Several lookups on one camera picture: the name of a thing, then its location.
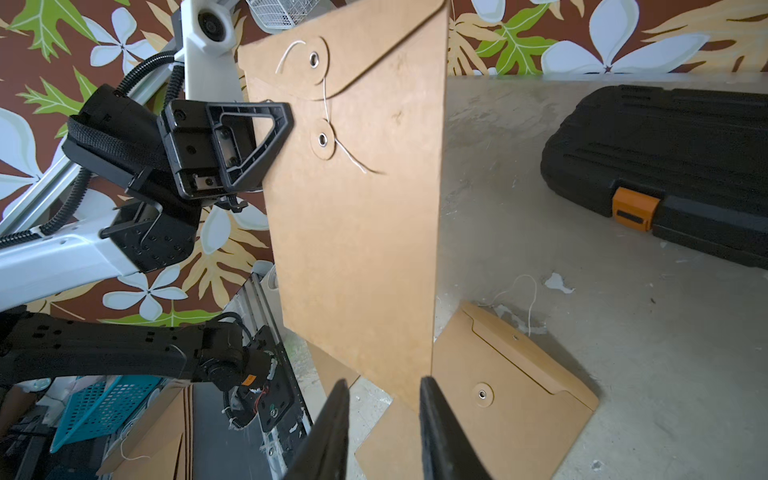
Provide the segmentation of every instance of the white string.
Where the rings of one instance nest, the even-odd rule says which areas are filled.
[[[296,40],[292,44],[288,45],[288,48],[286,48],[285,53],[283,53],[283,57],[280,59],[280,63],[277,64],[277,69],[275,70],[275,73],[280,71],[280,67],[283,66],[283,62],[288,56],[288,52],[290,51],[290,49],[298,45],[299,43],[306,45],[306,42],[304,40]],[[328,124],[331,125],[331,127],[333,127],[333,125],[331,124],[331,116],[328,113],[328,97],[326,96],[326,76],[325,75],[323,76],[323,107],[326,109],[326,120],[328,121]],[[349,160],[352,161],[352,163],[355,164],[355,166],[358,167],[360,171],[362,171],[364,174],[368,173],[368,168],[365,165],[358,162],[357,159],[355,159],[352,156],[349,150],[347,150],[346,147],[339,141],[339,138],[335,137],[333,140],[336,142],[337,145],[341,147],[341,149],[344,151],[346,156],[349,157]]]
[[[280,63],[277,64],[277,68],[275,69],[275,73],[280,71],[280,67],[283,66],[283,62],[286,60],[286,57],[288,56],[288,52],[291,48],[297,46],[298,44],[306,45],[306,42],[304,40],[296,40],[294,43],[288,45],[288,48],[286,48],[286,52],[283,54],[283,57],[280,59]]]
[[[323,77],[323,105],[326,107],[326,120],[331,123],[331,116],[328,113],[328,100],[326,99],[326,78]]]
[[[125,426],[125,428],[123,429],[123,432],[120,434],[120,456],[123,457],[123,460],[129,460],[129,461],[138,460],[140,458],[151,458],[149,455],[139,455],[138,457],[128,458],[123,453],[123,444],[125,443],[125,437],[124,437],[125,432],[129,431],[130,428],[133,427],[134,422],[136,422],[136,419],[131,420],[128,423],[128,425]]]
[[[357,165],[357,167],[358,167],[358,168],[359,168],[359,169],[360,169],[360,170],[361,170],[361,171],[362,171],[364,174],[367,174],[367,173],[368,173],[368,169],[366,168],[366,166],[365,166],[365,165],[363,165],[363,164],[361,164],[361,163],[360,163],[360,162],[358,162],[357,160],[355,160],[355,158],[354,158],[354,157],[352,156],[352,154],[351,154],[351,153],[350,153],[350,152],[349,152],[349,151],[346,149],[346,147],[344,147],[344,145],[341,145],[341,142],[339,141],[339,139],[338,139],[338,138],[334,138],[334,140],[336,141],[336,143],[337,143],[337,144],[339,144],[339,146],[341,147],[341,149],[342,149],[342,150],[344,150],[344,153],[346,154],[346,156],[347,156],[347,157],[349,157],[349,159],[352,161],[352,163],[354,163],[355,165]]]
[[[536,281],[536,279],[534,277],[528,275],[527,273],[523,273],[522,275],[518,275],[518,277],[515,278],[515,280],[512,281],[512,286],[509,287],[509,290],[504,290],[503,292],[496,293],[496,296],[493,297],[493,299],[491,300],[490,303],[478,304],[478,306],[491,306],[491,305],[493,305],[493,303],[496,301],[496,299],[500,295],[503,295],[505,293],[508,293],[508,292],[512,291],[512,289],[515,288],[515,284],[518,282],[518,280],[520,280],[524,276],[530,278],[531,282],[533,282],[533,301],[531,302],[531,306],[528,308],[528,336],[531,336],[531,310],[533,310],[533,305],[534,305],[534,303],[536,303],[536,296],[538,295],[538,282]]]

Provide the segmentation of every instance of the black plastic bracket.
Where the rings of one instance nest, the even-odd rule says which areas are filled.
[[[279,355],[269,327],[261,327],[256,335],[253,336],[253,343],[256,345],[257,350],[272,352],[277,357],[275,374],[264,385],[265,392],[257,405],[261,429],[266,433],[273,429],[288,409],[290,409],[294,398],[291,391],[291,383],[285,370],[286,359],[281,358],[282,355]]]
[[[254,118],[269,118],[259,144]],[[174,100],[157,119],[179,194],[189,200],[258,190],[291,129],[288,104]]]

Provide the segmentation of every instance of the black tool case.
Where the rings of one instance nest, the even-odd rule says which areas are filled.
[[[768,95],[601,88],[547,141],[541,175],[606,217],[619,187],[660,199],[656,237],[768,269]]]

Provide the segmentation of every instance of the black strap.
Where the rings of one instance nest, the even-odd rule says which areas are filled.
[[[72,115],[67,121],[69,137],[81,146],[134,173],[144,167],[170,172],[164,153],[146,148],[143,144],[128,142],[90,127],[81,121],[80,115]]]

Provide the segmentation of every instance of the red wire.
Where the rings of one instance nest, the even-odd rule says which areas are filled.
[[[266,385],[264,386],[263,389],[261,389],[261,393],[256,398],[256,403],[253,404],[253,413],[258,413],[259,412],[259,400],[261,400],[261,396],[262,395],[264,395],[265,393],[267,393],[269,391],[270,391],[270,387],[268,387]]]

